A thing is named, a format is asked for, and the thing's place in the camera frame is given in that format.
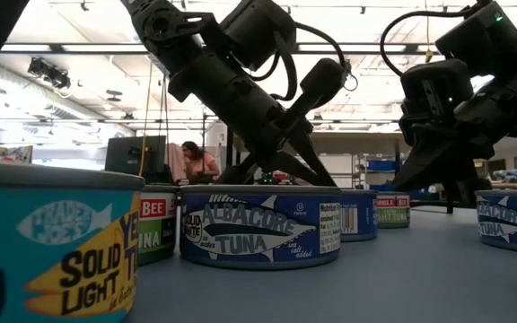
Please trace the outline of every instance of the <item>can label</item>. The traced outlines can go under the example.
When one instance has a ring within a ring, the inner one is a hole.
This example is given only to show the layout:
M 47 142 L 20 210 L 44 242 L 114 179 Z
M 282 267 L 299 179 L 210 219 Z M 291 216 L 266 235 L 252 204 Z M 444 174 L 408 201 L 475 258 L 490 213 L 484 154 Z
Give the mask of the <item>can label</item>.
M 340 247 L 336 196 L 185 195 L 180 249 L 188 258 L 282 262 Z
M 141 194 L 139 255 L 174 248 L 177 223 L 177 199 L 174 194 Z
M 375 234 L 378 217 L 375 212 L 376 198 L 372 195 L 346 195 L 340 204 L 342 235 Z
M 478 234 L 517 244 L 517 196 L 477 196 Z
M 378 223 L 407 223 L 410 221 L 409 196 L 380 196 L 376 200 Z
M 136 293 L 139 193 L 2 194 L 0 322 L 120 322 Z

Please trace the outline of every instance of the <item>computer monitor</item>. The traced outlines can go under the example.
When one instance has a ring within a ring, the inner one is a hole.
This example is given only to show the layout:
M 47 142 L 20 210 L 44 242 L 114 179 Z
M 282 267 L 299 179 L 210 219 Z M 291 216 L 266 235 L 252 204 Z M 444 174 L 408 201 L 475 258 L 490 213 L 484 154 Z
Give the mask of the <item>computer monitor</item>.
M 145 139 L 145 174 L 164 173 L 166 136 L 148 136 Z M 143 137 L 111 138 L 107 145 L 105 170 L 139 175 Z

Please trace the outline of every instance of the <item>woman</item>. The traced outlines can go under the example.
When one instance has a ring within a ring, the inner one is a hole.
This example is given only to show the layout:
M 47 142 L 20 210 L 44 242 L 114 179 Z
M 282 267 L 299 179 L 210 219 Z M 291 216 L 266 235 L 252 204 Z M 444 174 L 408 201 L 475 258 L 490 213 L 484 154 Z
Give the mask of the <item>woman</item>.
M 182 145 L 185 157 L 185 174 L 190 184 L 209 183 L 219 174 L 215 158 L 210 153 L 203 153 L 193 142 Z

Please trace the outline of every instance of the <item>nutrition facts label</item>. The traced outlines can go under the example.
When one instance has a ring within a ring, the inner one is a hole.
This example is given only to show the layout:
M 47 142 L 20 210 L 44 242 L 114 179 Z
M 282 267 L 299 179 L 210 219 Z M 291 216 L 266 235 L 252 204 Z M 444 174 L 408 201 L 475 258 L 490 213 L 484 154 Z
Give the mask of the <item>nutrition facts label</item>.
M 340 248 L 340 203 L 320 205 L 320 254 Z

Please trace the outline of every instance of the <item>table surface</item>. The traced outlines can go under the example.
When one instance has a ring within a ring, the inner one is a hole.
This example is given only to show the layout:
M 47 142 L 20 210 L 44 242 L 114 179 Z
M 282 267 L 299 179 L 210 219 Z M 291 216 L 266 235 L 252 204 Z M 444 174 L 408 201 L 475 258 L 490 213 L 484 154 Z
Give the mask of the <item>table surface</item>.
M 409 229 L 343 243 L 323 266 L 235 271 L 178 255 L 143 266 L 126 323 L 517 322 L 517 252 L 482 244 L 474 210 L 418 209 Z

